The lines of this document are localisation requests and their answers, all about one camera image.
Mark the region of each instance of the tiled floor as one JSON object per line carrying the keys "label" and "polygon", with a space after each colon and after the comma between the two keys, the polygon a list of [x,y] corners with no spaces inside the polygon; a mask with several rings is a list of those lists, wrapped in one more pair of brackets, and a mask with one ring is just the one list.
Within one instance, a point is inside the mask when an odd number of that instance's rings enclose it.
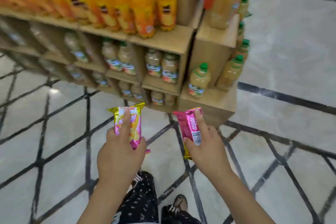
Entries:
{"label": "tiled floor", "polygon": [[[251,0],[238,110],[220,127],[231,167],[278,224],[336,218],[336,0]],[[1,224],[75,224],[118,97],[21,71],[0,57]],[[204,224],[233,223],[175,118],[145,108],[159,208],[177,194]]]}

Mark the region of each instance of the pants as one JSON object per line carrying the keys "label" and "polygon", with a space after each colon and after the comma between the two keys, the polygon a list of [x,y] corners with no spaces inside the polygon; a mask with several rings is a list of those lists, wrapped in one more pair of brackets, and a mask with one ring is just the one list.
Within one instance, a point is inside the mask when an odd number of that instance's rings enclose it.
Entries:
{"label": "pants", "polygon": [[[126,194],[112,224],[159,223],[158,202],[153,176],[139,171],[132,182],[132,189]],[[162,224],[202,224],[186,211],[180,211],[173,205],[162,208]]]}

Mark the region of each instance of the candy wrapper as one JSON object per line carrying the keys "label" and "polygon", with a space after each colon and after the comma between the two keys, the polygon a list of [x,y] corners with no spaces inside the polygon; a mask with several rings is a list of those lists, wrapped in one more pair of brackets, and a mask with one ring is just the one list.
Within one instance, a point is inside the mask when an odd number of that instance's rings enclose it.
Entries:
{"label": "candy wrapper", "polygon": [[[200,107],[198,107],[199,111],[203,115],[203,112]],[[198,127],[196,117],[195,117],[195,108],[187,110],[185,112],[173,112],[176,115],[178,122],[180,124],[182,137],[188,137],[193,141],[197,146],[201,144],[201,132]],[[184,145],[184,156],[185,159],[191,159],[191,156],[188,152],[188,149]]]}
{"label": "candy wrapper", "polygon": [[130,121],[130,131],[129,131],[129,143],[135,150],[141,139],[141,110],[145,106],[145,103],[140,103],[134,106],[126,107],[113,107],[107,109],[108,111],[114,113],[114,132],[116,135],[119,135],[119,130],[121,124],[123,123],[125,109],[129,109],[131,114]]}

